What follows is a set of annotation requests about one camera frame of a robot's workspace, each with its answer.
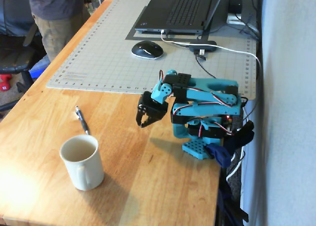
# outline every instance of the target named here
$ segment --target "office chair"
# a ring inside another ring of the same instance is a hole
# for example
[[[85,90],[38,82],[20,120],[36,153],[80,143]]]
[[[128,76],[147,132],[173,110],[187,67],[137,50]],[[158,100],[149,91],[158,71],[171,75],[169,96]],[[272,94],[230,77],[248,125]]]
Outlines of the office chair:
[[[24,84],[16,85],[25,93],[33,84],[29,70],[45,54],[29,0],[0,0],[0,75],[21,73]],[[1,105],[0,112],[17,102]]]

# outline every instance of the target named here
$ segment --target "white mug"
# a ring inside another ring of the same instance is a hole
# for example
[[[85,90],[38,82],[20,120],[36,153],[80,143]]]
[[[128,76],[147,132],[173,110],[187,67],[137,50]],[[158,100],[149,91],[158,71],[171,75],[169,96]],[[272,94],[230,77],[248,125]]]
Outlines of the white mug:
[[[100,185],[104,172],[97,139],[89,135],[74,136],[60,149],[71,181],[79,190],[90,190]]]

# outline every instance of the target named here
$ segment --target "gray t-shirt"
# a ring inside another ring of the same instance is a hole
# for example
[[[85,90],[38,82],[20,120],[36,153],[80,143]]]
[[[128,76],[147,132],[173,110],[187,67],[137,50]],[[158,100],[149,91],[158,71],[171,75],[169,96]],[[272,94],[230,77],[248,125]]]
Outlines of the gray t-shirt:
[[[83,0],[30,0],[31,11],[44,20],[65,20],[78,15]]]

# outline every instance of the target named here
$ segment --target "wall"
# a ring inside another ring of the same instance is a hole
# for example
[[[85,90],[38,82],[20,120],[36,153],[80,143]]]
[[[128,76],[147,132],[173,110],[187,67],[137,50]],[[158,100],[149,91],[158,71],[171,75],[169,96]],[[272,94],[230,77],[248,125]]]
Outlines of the wall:
[[[316,0],[263,1],[264,98],[242,166],[250,226],[316,225],[315,13]]]

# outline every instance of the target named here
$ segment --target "black pen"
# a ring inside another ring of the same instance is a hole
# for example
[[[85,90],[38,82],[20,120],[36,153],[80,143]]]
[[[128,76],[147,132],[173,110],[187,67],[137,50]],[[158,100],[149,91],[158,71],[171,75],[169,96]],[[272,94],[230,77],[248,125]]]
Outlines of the black pen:
[[[75,106],[75,111],[76,111],[76,114],[77,114],[79,120],[81,121],[81,125],[82,125],[82,127],[83,127],[83,129],[84,129],[84,132],[85,132],[87,135],[90,135],[88,125],[87,125],[87,123],[85,122],[85,120],[83,119],[82,112],[81,112],[81,110],[78,108],[78,106]]]

